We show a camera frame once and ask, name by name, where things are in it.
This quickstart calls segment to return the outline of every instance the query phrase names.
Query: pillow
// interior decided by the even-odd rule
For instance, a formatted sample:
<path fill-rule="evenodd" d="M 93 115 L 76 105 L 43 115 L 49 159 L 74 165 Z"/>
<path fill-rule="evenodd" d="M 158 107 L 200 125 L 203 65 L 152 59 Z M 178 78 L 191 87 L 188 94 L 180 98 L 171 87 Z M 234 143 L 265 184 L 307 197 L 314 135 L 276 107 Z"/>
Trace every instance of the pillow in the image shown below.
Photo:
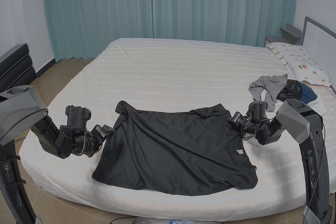
<path fill-rule="evenodd" d="M 302 46 L 282 42 L 270 43 L 266 46 L 277 55 L 296 80 L 327 87 L 331 86 L 329 76 L 312 60 Z"/>

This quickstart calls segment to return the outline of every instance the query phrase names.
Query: pile of clothes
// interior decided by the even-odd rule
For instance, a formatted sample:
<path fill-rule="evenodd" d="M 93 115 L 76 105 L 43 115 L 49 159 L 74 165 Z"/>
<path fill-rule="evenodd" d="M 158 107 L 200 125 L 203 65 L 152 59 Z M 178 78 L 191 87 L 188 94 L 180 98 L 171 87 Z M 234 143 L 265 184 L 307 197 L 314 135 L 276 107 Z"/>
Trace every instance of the pile of clothes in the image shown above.
<path fill-rule="evenodd" d="M 265 101 L 267 112 L 274 112 L 277 99 L 297 99 L 307 104 L 315 112 L 324 115 L 325 108 L 321 96 L 308 85 L 297 80 L 288 79 L 284 75 L 262 75 L 249 86 L 249 91 L 255 101 Z"/>

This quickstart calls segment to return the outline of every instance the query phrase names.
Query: black clothing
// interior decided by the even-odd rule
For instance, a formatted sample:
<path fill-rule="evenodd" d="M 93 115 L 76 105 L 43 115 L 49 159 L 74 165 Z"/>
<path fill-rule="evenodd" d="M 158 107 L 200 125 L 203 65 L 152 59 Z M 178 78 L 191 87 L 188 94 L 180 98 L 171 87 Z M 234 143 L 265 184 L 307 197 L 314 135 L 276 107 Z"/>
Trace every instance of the black clothing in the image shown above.
<path fill-rule="evenodd" d="M 125 101 L 92 178 L 129 189 L 207 195 L 258 182 L 238 131 L 221 104 L 190 112 L 136 110 Z"/>
<path fill-rule="evenodd" d="M 301 99 L 302 94 L 302 86 L 300 82 L 293 79 L 288 79 L 286 86 L 282 89 L 282 91 L 276 97 L 280 101 L 285 101 L 288 99 Z"/>

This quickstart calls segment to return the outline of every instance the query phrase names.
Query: white bed sheet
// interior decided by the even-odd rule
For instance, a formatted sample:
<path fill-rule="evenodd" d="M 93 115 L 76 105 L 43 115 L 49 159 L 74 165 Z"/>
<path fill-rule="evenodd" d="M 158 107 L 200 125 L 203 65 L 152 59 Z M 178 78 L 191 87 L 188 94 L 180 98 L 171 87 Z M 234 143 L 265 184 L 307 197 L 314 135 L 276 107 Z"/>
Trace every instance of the white bed sheet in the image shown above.
<path fill-rule="evenodd" d="M 123 38 L 112 42 L 49 105 L 57 126 L 66 123 L 69 104 L 89 108 L 95 124 L 113 126 L 114 109 L 125 100 L 137 109 L 178 112 L 222 103 L 231 114 L 245 113 L 252 96 L 250 82 L 261 75 L 282 75 L 286 68 L 268 48 L 204 41 Z M 336 192 L 336 99 L 314 86 L 325 102 L 323 116 L 329 162 L 330 193 Z M 282 102 L 278 101 L 276 109 Z M 29 132 L 20 149 L 23 167 L 34 182 L 64 199 L 102 210 L 135 216 L 228 221 L 271 215 L 302 206 L 305 181 L 298 144 L 284 132 L 266 146 L 245 143 L 257 167 L 254 189 L 232 188 L 207 196 L 169 195 L 131 190 L 91 178 L 101 152 L 92 158 L 71 155 L 62 160 L 43 151 Z"/>

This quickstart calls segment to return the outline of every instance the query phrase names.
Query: baseboard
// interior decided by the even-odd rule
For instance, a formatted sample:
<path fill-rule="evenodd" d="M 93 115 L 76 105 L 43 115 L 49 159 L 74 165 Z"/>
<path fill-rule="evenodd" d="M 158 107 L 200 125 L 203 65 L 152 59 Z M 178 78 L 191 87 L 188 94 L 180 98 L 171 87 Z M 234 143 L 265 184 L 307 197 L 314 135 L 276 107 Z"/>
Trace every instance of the baseboard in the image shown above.
<path fill-rule="evenodd" d="M 50 62 L 48 62 L 45 66 L 43 66 L 40 70 L 36 72 L 37 77 L 42 76 L 45 71 L 47 71 L 50 67 L 52 67 L 56 63 L 55 58 L 53 58 Z"/>

